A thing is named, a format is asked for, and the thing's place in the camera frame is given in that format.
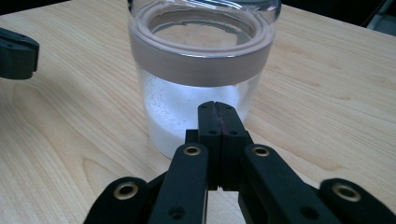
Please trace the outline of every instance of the screw hole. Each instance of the screw hole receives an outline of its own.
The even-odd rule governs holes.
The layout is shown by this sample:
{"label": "screw hole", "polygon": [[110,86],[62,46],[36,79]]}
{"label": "screw hole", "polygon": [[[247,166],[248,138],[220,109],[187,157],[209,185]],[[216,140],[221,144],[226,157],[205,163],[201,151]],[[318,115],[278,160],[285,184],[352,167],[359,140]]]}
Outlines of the screw hole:
{"label": "screw hole", "polygon": [[308,206],[304,206],[300,208],[300,212],[307,219],[317,220],[319,218],[318,212],[315,209]]}
{"label": "screw hole", "polygon": [[185,215],[186,212],[184,211],[183,207],[173,207],[169,210],[168,215],[173,219],[173,220],[180,220],[182,219]]}
{"label": "screw hole", "polygon": [[196,156],[201,153],[201,149],[198,147],[186,147],[184,149],[184,154],[188,156]]}
{"label": "screw hole", "polygon": [[256,156],[266,157],[270,155],[270,151],[263,147],[254,147],[252,151]]}
{"label": "screw hole", "polygon": [[334,184],[332,191],[340,198],[350,202],[358,202],[361,200],[361,195],[352,187],[343,184]]}
{"label": "screw hole", "polygon": [[114,197],[118,200],[127,200],[134,197],[139,187],[134,182],[120,183],[114,190]]}

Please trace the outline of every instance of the wood grain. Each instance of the wood grain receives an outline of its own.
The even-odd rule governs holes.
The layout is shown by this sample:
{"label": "wood grain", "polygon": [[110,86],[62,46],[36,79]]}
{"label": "wood grain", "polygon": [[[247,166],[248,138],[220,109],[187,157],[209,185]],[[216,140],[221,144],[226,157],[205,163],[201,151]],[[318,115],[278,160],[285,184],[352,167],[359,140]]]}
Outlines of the wood grain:
{"label": "wood grain", "polygon": [[[81,223],[118,177],[170,161],[149,141],[126,1],[77,0],[0,17],[40,43],[34,77],[0,79],[1,223]],[[358,183],[396,212],[396,37],[282,8],[246,126],[307,183]],[[207,223],[243,223],[210,192]]]}

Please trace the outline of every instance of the black plastic part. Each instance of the black plastic part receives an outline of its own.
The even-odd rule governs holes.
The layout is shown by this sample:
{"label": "black plastic part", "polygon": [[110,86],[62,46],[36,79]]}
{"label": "black plastic part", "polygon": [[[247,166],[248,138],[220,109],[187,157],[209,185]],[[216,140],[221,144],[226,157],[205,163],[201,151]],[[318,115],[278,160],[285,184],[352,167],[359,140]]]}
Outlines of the black plastic part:
{"label": "black plastic part", "polygon": [[221,129],[214,102],[198,106],[198,142],[209,150],[209,189],[216,190],[219,185]]}
{"label": "black plastic part", "polygon": [[39,45],[26,35],[0,28],[0,77],[28,79],[37,70]]}
{"label": "black plastic part", "polygon": [[205,223],[208,159],[200,144],[177,149],[148,223]]}
{"label": "black plastic part", "polygon": [[253,142],[232,106],[217,102],[216,107],[222,135],[219,185],[226,191],[238,191],[241,178],[240,157],[245,147]]}
{"label": "black plastic part", "polygon": [[272,148],[250,145],[241,162],[268,223],[340,223]]}
{"label": "black plastic part", "polygon": [[[120,196],[133,195],[129,199]],[[124,177],[112,182],[93,204],[85,224],[147,223],[150,212],[149,187],[139,178]]]}
{"label": "black plastic part", "polygon": [[148,182],[149,196],[152,202],[157,201],[158,193],[160,192],[165,177],[166,177],[166,172],[157,176],[150,182]]}
{"label": "black plastic part", "polygon": [[247,224],[267,223],[268,215],[248,179],[243,176],[238,204]]}
{"label": "black plastic part", "polygon": [[318,196],[343,223],[396,223],[396,216],[384,204],[345,179],[323,181]]}
{"label": "black plastic part", "polygon": [[186,138],[184,144],[187,143],[198,143],[198,130],[186,130]]}

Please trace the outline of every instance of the wooden table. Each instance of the wooden table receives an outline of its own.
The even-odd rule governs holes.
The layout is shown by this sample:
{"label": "wooden table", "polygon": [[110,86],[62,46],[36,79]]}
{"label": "wooden table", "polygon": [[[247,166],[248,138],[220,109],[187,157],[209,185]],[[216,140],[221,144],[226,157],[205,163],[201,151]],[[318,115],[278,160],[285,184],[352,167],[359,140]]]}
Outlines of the wooden table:
{"label": "wooden table", "polygon": [[[1,223],[81,223],[113,180],[170,161],[149,141],[124,0],[0,17],[41,45],[29,80],[0,79]],[[284,6],[246,127],[307,183],[349,179],[396,212],[396,37]],[[207,223],[243,223],[209,193]]]}

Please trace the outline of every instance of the clear glass jar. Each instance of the clear glass jar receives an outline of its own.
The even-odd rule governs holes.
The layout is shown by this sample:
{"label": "clear glass jar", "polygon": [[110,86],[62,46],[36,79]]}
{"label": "clear glass jar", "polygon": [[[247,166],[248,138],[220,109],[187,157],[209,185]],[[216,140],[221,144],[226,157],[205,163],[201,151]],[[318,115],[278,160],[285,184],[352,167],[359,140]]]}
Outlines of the clear glass jar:
{"label": "clear glass jar", "polygon": [[129,31],[148,133],[172,158],[197,106],[232,105],[248,114],[275,36],[280,1],[131,3]]}

